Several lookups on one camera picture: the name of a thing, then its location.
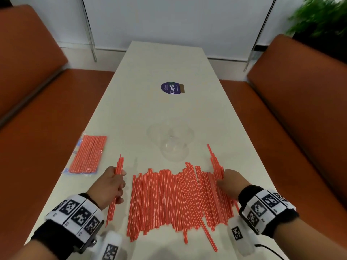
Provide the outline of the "person's right hand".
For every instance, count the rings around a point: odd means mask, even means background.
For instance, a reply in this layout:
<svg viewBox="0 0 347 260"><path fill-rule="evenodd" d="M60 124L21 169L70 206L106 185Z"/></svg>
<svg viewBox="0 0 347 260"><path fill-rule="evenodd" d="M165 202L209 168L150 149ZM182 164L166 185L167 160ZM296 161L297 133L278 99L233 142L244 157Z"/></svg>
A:
<svg viewBox="0 0 347 260"><path fill-rule="evenodd" d="M238 200L240 193L251 184L239 172L231 169L224 171L223 178L227 178L227 195L233 199Z"/></svg>

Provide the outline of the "person's left hand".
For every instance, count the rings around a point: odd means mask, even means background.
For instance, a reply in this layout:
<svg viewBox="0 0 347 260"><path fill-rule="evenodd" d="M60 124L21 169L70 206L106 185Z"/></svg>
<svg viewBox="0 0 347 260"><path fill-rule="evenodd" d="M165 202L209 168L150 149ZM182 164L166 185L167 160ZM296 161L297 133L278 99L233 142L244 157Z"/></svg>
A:
<svg viewBox="0 0 347 260"><path fill-rule="evenodd" d="M86 192L101 210L107 208L117 198L116 204L122 204L124 177L115 177L115 167L108 167Z"/></svg>

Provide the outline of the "red striped straw bundle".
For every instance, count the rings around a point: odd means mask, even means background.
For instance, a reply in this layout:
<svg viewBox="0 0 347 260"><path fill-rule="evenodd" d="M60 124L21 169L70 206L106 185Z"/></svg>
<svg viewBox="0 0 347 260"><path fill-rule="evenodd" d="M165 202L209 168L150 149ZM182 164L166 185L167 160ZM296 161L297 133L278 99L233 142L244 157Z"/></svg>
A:
<svg viewBox="0 0 347 260"><path fill-rule="evenodd" d="M124 164L124 157L122 157L120 155L119 157L119 160L117 162L117 165L115 167L115 175L121 175L122 174L122 170L123 170L123 164ZM116 206L116 201L117 201L117 198L115 198L111 204L109 205L109 208L108 208L108 214L107 214L107 217L106 217L106 227L108 225L108 223L110 221L113 220L114 218L114 212L115 212L115 206Z"/></svg>

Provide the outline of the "person's left forearm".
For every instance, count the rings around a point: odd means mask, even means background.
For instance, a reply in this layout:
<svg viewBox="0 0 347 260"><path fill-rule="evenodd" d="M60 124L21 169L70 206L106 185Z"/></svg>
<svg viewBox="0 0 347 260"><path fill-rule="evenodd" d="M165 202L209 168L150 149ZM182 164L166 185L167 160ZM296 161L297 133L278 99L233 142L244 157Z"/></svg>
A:
<svg viewBox="0 0 347 260"><path fill-rule="evenodd" d="M72 241L64 241L60 244L55 245L55 249L60 248L60 253L72 253L74 249L74 244ZM58 250L55 254L52 252L46 245L41 243L38 240L31 240L26 245L24 245L21 249L19 249L13 256L9 258L9 260L66 260L58 258Z"/></svg>

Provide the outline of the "person's right forearm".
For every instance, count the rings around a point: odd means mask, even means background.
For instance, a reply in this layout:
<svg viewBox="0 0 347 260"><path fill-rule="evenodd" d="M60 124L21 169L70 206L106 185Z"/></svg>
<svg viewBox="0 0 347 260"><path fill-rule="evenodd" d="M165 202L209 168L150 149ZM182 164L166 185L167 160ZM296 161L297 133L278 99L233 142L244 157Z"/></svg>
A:
<svg viewBox="0 0 347 260"><path fill-rule="evenodd" d="M347 260L347 249L300 218L279 224L273 239L289 260Z"/></svg>

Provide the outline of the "plastic packet of red straws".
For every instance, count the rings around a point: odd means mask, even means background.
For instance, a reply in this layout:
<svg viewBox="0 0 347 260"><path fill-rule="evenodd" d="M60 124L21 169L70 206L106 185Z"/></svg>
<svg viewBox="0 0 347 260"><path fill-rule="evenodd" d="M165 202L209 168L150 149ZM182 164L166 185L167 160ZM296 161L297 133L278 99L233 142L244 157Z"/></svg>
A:
<svg viewBox="0 0 347 260"><path fill-rule="evenodd" d="M82 133L62 174L96 174L107 139L105 135Z"/></svg>

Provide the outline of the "right wristband with square markers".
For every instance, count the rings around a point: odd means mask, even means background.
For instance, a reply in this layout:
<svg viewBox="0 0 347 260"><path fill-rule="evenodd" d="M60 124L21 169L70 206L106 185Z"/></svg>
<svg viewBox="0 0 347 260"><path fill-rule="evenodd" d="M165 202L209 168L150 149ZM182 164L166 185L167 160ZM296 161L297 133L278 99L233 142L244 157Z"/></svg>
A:
<svg viewBox="0 0 347 260"><path fill-rule="evenodd" d="M238 196L239 215L256 235L274 238L280 224L299 218L296 208L283 196L260 186L249 185Z"/></svg>

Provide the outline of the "wristband with square markers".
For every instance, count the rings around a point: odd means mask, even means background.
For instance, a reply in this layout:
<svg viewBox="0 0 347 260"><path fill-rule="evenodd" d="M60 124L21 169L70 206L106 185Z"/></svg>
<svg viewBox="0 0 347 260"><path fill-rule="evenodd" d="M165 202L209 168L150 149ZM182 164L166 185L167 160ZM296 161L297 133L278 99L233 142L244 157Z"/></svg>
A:
<svg viewBox="0 0 347 260"><path fill-rule="evenodd" d="M86 193L66 198L44 217L31 240L39 241L59 260L82 254L104 223L104 214Z"/></svg>
<svg viewBox="0 0 347 260"><path fill-rule="evenodd" d="M260 186L249 185L238 196L239 215L256 235L274 238L280 224L299 218L296 208L283 196Z"/></svg>

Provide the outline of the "clear plastic cup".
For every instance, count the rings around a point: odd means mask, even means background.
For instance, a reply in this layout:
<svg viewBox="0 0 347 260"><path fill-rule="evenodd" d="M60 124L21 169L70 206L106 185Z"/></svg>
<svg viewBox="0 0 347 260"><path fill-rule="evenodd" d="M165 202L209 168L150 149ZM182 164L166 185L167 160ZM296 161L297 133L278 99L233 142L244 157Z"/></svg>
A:
<svg viewBox="0 0 347 260"><path fill-rule="evenodd" d="M186 124L171 125L162 132L159 150L168 161L180 162L188 156L193 139L194 131Z"/></svg>
<svg viewBox="0 0 347 260"><path fill-rule="evenodd" d="M154 123L146 133L150 141L160 148L172 136L172 127L166 123Z"/></svg>

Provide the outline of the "pile of red straws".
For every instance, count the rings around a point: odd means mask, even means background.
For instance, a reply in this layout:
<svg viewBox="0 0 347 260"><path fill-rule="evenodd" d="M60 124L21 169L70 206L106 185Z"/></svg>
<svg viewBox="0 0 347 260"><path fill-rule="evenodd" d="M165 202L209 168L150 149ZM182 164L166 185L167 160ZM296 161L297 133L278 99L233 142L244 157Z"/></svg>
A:
<svg viewBox="0 0 347 260"><path fill-rule="evenodd" d="M140 233L171 225L181 232L188 243L188 231L202 229L215 252L218 251L211 233L219 224L227 225L235 219L240 206L238 201L227 196L217 180L224 178L224 168L219 163L209 144L212 172L190 162L178 174L170 170L147 173L132 177L132 191L126 236L136 241Z"/></svg>

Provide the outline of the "left wristband with square markers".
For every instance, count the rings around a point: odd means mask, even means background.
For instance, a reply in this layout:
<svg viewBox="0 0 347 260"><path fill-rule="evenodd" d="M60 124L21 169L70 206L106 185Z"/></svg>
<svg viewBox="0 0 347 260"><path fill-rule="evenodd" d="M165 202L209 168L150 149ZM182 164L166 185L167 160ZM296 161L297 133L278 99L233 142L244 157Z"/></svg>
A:
<svg viewBox="0 0 347 260"><path fill-rule="evenodd" d="M104 214L86 193L66 198L44 217L31 240L39 241L59 260L82 254L104 223Z"/></svg>

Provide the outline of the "orange bench seat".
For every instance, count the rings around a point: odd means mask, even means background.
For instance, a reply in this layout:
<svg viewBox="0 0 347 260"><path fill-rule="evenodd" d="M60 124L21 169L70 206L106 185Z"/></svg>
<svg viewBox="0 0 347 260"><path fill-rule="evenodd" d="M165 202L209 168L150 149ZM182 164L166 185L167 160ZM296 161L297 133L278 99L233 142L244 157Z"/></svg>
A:
<svg viewBox="0 0 347 260"><path fill-rule="evenodd" d="M24 245L114 75L67 65L31 6L0 9L0 260Z"/></svg>
<svg viewBox="0 0 347 260"><path fill-rule="evenodd" d="M220 83L276 190L347 249L347 64L280 34L247 79Z"/></svg>

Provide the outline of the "round blue sticker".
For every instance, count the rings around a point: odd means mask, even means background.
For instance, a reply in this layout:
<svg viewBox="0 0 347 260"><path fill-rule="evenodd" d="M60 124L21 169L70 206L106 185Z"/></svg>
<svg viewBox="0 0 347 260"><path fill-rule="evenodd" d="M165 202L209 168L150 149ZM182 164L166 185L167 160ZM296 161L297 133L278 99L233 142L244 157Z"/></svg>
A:
<svg viewBox="0 0 347 260"><path fill-rule="evenodd" d="M179 95L185 93L183 84L176 82L166 82L161 85L161 90L170 95Z"/></svg>

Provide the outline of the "clear stand leg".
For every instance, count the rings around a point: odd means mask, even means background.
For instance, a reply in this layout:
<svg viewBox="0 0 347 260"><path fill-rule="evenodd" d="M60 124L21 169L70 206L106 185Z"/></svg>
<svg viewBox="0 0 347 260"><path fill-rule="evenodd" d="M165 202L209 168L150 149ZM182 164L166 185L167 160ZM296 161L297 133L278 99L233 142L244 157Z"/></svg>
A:
<svg viewBox="0 0 347 260"><path fill-rule="evenodd" d="M261 36L261 34L262 34L262 32L263 32L263 29L264 29L264 27L265 27L265 25L266 25L266 23L267 23L267 20L268 20L270 14L271 14L271 11L272 11L272 9L273 9L273 7L274 7L276 1L277 1L277 0L273 0L272 3L271 3L271 6L270 6L270 8L269 8L269 10L268 10L268 12L267 12L267 15L266 15L266 17L265 17L265 19L264 19L264 21L263 21L262 26L261 26L261 29L260 29L260 31L259 31L259 33L258 33L258 35L257 35L257 38L256 38L256 40L255 40L255 42L254 42L254 44L253 44L253 47L252 47L252 49L251 49L251 52L250 52L249 56L248 56L248 59L247 59L245 68L244 68L244 70L243 70L244 73L246 72L246 70L247 70L247 68L248 68L248 66L249 66L249 63L250 63L251 58L252 58L252 54L253 54L253 52L255 51L255 47L257 46L258 40L259 40L259 38L260 38L260 36Z"/></svg>
<svg viewBox="0 0 347 260"><path fill-rule="evenodd" d="M85 28L86 36L87 36L87 39L88 39L89 48L90 48L90 50L92 52L92 56L93 56L94 62L97 62L98 59L97 59L97 56L96 56L96 53L95 53L95 42L94 42L94 39L93 39L93 34L92 34L91 27L90 27L88 15L87 15L87 12L86 12L84 0L79 0L79 3L80 3L80 8L81 8L81 11L82 11L82 14L83 14L83 18L84 18L83 19L84 20L84 28Z"/></svg>

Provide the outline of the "green plant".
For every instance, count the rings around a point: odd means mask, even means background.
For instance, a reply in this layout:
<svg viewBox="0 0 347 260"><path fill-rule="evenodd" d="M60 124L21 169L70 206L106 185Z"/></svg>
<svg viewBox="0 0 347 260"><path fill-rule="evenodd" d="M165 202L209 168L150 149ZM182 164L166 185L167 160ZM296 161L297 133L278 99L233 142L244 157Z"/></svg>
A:
<svg viewBox="0 0 347 260"><path fill-rule="evenodd" d="M347 64L347 0L304 0L286 34Z"/></svg>

